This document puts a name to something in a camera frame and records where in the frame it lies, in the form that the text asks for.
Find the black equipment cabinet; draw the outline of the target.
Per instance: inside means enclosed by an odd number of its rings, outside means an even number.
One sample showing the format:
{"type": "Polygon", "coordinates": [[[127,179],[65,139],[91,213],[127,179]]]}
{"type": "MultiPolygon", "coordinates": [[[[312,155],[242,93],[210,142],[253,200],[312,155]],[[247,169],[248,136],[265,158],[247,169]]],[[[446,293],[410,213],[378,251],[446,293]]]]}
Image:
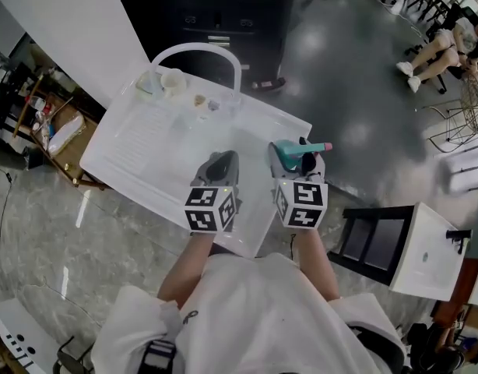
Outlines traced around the black equipment cabinet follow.
{"type": "Polygon", "coordinates": [[[234,54],[243,88],[272,90],[279,75],[293,0],[148,0],[150,59],[176,44],[202,42],[234,54]]]}

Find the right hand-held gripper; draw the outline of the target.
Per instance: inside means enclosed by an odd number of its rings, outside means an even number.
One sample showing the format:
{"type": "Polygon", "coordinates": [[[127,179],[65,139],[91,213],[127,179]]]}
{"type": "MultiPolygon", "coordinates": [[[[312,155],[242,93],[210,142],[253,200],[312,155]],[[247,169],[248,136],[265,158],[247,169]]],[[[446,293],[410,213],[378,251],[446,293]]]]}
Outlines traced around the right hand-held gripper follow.
{"type": "MultiPolygon", "coordinates": [[[[283,226],[317,228],[328,207],[328,185],[315,177],[294,179],[300,174],[297,163],[290,162],[273,142],[269,143],[267,151],[275,186],[273,202],[283,226]]],[[[301,174],[308,176],[316,164],[312,152],[303,153],[301,174]]]]}

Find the wooden cart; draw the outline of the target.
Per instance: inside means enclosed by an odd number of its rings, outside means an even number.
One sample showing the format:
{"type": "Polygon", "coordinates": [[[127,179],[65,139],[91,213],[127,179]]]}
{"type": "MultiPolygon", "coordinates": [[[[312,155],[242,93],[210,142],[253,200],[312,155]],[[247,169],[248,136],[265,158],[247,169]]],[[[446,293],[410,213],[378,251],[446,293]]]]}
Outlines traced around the wooden cart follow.
{"type": "Polygon", "coordinates": [[[12,135],[28,139],[37,146],[47,160],[73,186],[85,185],[104,189],[106,186],[103,182],[80,167],[80,159],[104,116],[105,109],[80,87],[69,92],[51,75],[38,76],[29,96],[44,98],[47,102],[52,103],[54,108],[48,116],[45,116],[26,102],[12,135]],[[49,140],[78,113],[85,118],[86,128],[58,155],[51,156],[47,152],[49,140]]]}

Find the white soft package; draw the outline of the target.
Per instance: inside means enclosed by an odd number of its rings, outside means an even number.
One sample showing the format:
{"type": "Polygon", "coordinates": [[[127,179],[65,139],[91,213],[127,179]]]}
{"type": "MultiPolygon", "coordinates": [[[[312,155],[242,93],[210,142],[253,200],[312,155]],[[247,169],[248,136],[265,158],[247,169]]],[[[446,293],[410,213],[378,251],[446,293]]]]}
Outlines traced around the white soft package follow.
{"type": "Polygon", "coordinates": [[[65,123],[49,140],[47,152],[51,156],[58,155],[65,146],[86,128],[85,118],[82,114],[75,114],[65,123]]]}

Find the teal spray bottle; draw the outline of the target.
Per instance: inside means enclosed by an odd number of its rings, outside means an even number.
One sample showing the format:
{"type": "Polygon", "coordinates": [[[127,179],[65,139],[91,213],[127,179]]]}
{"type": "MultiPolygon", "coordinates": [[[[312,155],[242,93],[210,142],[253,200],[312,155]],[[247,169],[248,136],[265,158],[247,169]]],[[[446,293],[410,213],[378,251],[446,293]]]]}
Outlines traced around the teal spray bottle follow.
{"type": "Polygon", "coordinates": [[[321,152],[329,151],[333,148],[332,143],[309,143],[305,138],[301,137],[298,143],[287,139],[279,140],[275,143],[281,153],[289,159],[290,162],[297,163],[297,168],[301,173],[301,158],[303,153],[312,152],[315,157],[321,152]]]}

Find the pale green soap dish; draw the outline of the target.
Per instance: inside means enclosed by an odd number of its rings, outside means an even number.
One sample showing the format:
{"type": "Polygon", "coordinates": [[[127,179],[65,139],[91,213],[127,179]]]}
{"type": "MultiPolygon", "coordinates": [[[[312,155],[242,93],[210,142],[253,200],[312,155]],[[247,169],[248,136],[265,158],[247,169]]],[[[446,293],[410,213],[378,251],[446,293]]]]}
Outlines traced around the pale green soap dish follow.
{"type": "Polygon", "coordinates": [[[161,96],[163,93],[163,87],[161,86],[160,77],[161,75],[158,72],[153,74],[154,83],[151,82],[151,77],[149,75],[149,71],[144,72],[139,79],[137,80],[135,86],[137,89],[147,93],[147,94],[156,94],[157,96],[161,96]]]}

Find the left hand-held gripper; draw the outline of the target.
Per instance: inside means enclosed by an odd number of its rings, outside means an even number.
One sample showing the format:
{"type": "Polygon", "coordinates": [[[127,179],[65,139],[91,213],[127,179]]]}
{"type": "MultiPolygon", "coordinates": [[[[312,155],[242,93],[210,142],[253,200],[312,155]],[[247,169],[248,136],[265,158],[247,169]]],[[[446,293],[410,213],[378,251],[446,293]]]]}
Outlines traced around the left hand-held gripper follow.
{"type": "Polygon", "coordinates": [[[239,176],[239,156],[234,150],[214,152],[202,164],[191,181],[184,205],[192,232],[221,233],[231,230],[237,214],[232,185],[239,176]]]}

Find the black faucet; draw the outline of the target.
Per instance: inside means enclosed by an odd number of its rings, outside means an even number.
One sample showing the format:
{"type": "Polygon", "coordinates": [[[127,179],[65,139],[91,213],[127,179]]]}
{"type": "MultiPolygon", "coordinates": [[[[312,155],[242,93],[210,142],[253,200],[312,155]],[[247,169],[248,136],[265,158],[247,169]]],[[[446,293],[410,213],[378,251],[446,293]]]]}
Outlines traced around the black faucet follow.
{"type": "Polygon", "coordinates": [[[472,236],[472,230],[448,230],[445,234],[445,237],[457,247],[457,253],[459,255],[462,255],[466,251],[472,236]]]}

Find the person's right forearm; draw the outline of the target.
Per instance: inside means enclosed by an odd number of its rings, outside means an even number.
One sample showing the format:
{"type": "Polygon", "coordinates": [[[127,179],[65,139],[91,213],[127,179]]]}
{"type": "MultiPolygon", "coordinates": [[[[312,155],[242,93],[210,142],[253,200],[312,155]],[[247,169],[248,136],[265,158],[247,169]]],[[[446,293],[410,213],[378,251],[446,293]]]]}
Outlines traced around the person's right forearm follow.
{"type": "Polygon", "coordinates": [[[300,229],[295,244],[300,270],[319,294],[327,302],[340,299],[336,275],[318,232],[315,229],[300,229]]]}

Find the black table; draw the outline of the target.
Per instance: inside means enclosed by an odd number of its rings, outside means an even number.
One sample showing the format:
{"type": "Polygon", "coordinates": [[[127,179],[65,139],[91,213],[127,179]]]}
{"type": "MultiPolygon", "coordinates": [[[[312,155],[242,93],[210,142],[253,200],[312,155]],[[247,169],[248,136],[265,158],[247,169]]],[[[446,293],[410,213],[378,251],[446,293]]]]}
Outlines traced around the black table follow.
{"type": "Polygon", "coordinates": [[[0,68],[0,130],[13,133],[26,97],[35,86],[37,77],[30,68],[19,63],[14,68],[0,68]]]}

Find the white sink basin with drainboard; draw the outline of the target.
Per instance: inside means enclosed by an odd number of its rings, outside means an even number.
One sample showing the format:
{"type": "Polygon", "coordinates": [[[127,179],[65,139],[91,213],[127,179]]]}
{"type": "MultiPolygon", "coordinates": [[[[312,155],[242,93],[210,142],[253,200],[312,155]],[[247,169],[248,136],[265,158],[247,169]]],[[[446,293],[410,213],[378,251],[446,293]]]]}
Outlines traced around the white sink basin with drainboard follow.
{"type": "Polygon", "coordinates": [[[145,72],[145,66],[138,68],[114,95],[81,157],[81,167],[186,228],[184,204],[199,167],[213,153],[237,152],[241,206],[233,230],[216,240],[238,255],[255,256],[276,213],[267,147],[280,139],[308,136],[311,125],[247,95],[232,111],[196,105],[198,95],[217,103],[230,89],[191,75],[183,94],[154,101],[137,85],[145,72]]]}

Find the white curved faucet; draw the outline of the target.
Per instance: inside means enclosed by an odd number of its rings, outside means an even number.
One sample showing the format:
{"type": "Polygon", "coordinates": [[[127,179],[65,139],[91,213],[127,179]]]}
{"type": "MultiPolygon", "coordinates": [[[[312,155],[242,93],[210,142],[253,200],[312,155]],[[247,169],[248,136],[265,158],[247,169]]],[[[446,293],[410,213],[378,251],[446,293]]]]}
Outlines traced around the white curved faucet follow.
{"type": "Polygon", "coordinates": [[[156,84],[156,70],[159,64],[166,58],[186,51],[206,51],[224,57],[234,68],[234,87],[228,105],[231,109],[239,108],[241,105],[241,77],[242,68],[238,58],[227,49],[207,43],[191,42],[177,44],[160,52],[149,66],[149,81],[152,87],[153,98],[156,99],[160,95],[160,87],[156,84]]]}

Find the white cup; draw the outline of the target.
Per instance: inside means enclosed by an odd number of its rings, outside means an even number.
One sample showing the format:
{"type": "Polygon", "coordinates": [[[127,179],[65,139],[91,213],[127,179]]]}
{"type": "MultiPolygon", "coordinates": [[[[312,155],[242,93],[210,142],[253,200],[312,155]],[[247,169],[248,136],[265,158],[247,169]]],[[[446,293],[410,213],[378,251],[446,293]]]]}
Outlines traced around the white cup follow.
{"type": "Polygon", "coordinates": [[[185,75],[180,69],[168,69],[160,77],[160,84],[165,98],[180,95],[187,89],[185,75]]]}

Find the person's white shirt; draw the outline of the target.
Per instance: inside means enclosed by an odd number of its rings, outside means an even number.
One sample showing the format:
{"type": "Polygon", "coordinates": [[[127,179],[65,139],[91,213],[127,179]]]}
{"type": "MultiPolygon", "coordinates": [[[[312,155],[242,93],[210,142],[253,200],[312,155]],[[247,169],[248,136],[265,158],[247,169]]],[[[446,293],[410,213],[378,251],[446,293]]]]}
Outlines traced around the person's white shirt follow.
{"type": "Polygon", "coordinates": [[[96,374],[401,374],[376,297],[327,302],[285,256],[211,256],[182,308],[123,287],[91,353],[96,374]]]}

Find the reddish brown table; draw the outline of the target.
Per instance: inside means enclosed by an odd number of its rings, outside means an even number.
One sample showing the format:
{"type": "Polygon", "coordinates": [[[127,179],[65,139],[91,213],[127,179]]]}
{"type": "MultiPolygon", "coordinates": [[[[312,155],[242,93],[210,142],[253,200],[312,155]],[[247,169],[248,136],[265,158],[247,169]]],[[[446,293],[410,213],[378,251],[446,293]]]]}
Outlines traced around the reddish brown table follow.
{"type": "Polygon", "coordinates": [[[468,303],[478,274],[478,259],[465,258],[462,262],[452,295],[448,301],[437,301],[431,312],[434,323],[450,327],[468,303]]]}

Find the black stool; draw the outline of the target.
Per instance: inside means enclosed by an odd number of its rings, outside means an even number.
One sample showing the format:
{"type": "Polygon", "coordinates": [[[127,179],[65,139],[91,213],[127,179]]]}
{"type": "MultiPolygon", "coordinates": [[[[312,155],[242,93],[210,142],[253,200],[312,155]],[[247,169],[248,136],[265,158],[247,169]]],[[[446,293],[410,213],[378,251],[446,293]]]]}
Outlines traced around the black stool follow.
{"type": "Polygon", "coordinates": [[[93,344],[91,344],[78,358],[75,358],[65,351],[65,347],[74,339],[75,337],[71,336],[57,350],[57,359],[52,369],[53,374],[93,374],[93,365],[89,368],[84,364],[84,360],[91,352],[93,344]]]}

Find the person's left forearm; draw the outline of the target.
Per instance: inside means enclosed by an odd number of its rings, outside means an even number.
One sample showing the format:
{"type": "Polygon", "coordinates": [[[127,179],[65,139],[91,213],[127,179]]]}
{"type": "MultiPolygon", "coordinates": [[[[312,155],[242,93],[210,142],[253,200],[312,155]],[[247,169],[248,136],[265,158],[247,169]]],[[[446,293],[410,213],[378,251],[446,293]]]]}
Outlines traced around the person's left forearm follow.
{"type": "Polygon", "coordinates": [[[202,277],[214,238],[214,234],[203,233],[190,237],[160,286],[157,293],[159,300],[176,302],[178,308],[184,306],[202,277]]]}

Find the white panel with black dots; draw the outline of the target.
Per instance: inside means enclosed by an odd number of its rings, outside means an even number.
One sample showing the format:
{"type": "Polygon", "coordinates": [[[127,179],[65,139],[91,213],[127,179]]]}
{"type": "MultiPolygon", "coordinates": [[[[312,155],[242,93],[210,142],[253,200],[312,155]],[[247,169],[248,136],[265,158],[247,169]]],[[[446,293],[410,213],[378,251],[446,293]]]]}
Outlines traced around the white panel with black dots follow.
{"type": "Polygon", "coordinates": [[[17,298],[0,302],[0,336],[29,374],[53,374],[59,345],[17,298]]]}

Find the clear bottle red label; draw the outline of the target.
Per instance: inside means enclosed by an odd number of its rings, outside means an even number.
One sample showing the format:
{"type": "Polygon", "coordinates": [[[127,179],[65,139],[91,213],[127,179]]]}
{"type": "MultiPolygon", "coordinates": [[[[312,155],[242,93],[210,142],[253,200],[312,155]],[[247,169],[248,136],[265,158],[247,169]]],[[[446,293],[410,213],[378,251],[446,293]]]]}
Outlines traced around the clear bottle red label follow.
{"type": "Polygon", "coordinates": [[[54,108],[54,105],[50,102],[47,102],[44,98],[37,96],[27,96],[26,102],[34,110],[41,112],[45,116],[48,116],[54,108]]]}

